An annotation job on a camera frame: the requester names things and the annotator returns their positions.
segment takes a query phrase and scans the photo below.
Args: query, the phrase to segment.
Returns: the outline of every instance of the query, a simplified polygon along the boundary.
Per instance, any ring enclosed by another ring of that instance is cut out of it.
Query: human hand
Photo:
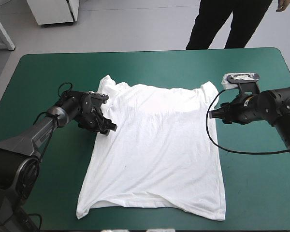
[[[288,5],[290,4],[290,0],[278,0],[278,7],[276,12],[284,11]]]

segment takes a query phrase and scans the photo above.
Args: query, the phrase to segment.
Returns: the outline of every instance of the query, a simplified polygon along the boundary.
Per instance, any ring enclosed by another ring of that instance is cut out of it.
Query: white cabinet
[[[39,25],[77,21],[79,0],[27,0]]]

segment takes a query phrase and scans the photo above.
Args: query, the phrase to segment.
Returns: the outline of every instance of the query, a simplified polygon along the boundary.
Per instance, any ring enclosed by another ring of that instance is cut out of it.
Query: person
[[[233,13],[225,48],[244,48],[272,0],[201,0],[199,15],[186,50],[208,49],[217,32]],[[290,0],[278,0],[277,12],[284,11]]]

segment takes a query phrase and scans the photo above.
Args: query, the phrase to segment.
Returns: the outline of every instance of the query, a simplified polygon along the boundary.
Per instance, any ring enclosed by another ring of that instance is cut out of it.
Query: green table
[[[110,74],[129,85],[193,89],[211,81],[221,90],[222,77],[230,72],[258,73],[261,90],[290,86],[290,72],[275,48],[26,55],[0,102],[0,140],[29,127],[39,112],[57,100],[57,88],[66,81],[73,82],[75,90],[97,90],[100,79]],[[235,94],[236,90],[224,93],[220,103]],[[220,144],[233,149],[285,148],[266,122],[240,126],[217,120],[217,132]],[[42,229],[290,230],[290,154],[249,156],[222,150],[225,221],[173,208],[123,207],[91,209],[77,220],[76,203],[94,141],[95,134],[79,129],[75,122],[54,133],[24,206],[27,213],[42,214]]]

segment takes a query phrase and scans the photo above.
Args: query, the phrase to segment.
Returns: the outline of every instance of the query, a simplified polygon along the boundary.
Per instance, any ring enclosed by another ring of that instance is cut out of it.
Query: robotic arm
[[[224,75],[225,90],[238,88],[239,94],[230,103],[210,111],[210,118],[223,123],[247,123],[265,120],[278,131],[287,149],[290,149],[290,87],[260,92],[256,73],[230,73]]]
[[[64,91],[59,101],[45,112],[44,119],[20,135],[0,142],[0,230],[3,232],[39,231],[21,206],[38,177],[43,154],[54,130],[72,120],[81,128],[105,135],[117,129],[110,119],[103,117],[100,109],[108,100],[107,95],[72,91],[72,84],[69,84],[69,90]],[[45,141],[40,153],[38,148]]]

